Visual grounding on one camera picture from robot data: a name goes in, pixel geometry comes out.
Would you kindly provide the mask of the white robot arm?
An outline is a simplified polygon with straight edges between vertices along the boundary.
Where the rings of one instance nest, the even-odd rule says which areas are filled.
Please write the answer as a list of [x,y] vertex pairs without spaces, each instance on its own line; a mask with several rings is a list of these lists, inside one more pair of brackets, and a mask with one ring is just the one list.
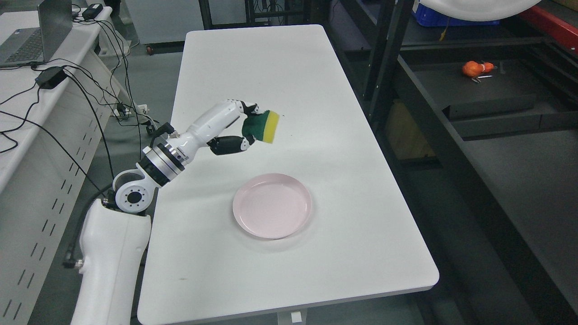
[[131,322],[139,265],[149,242],[152,221],[146,209],[155,190],[175,178],[190,158],[175,149],[178,133],[163,124],[152,138],[167,134],[144,149],[136,169],[120,173],[105,199],[95,195],[78,222],[64,266],[81,275],[73,325],[128,325]]

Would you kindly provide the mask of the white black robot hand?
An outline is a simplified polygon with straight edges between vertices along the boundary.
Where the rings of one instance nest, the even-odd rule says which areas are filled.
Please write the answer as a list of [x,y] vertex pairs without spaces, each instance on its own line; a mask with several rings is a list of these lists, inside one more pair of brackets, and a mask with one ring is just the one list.
[[202,114],[184,133],[169,136],[167,142],[192,159],[198,149],[207,147],[211,140],[235,123],[241,115],[257,116],[264,112],[256,103],[225,100]]

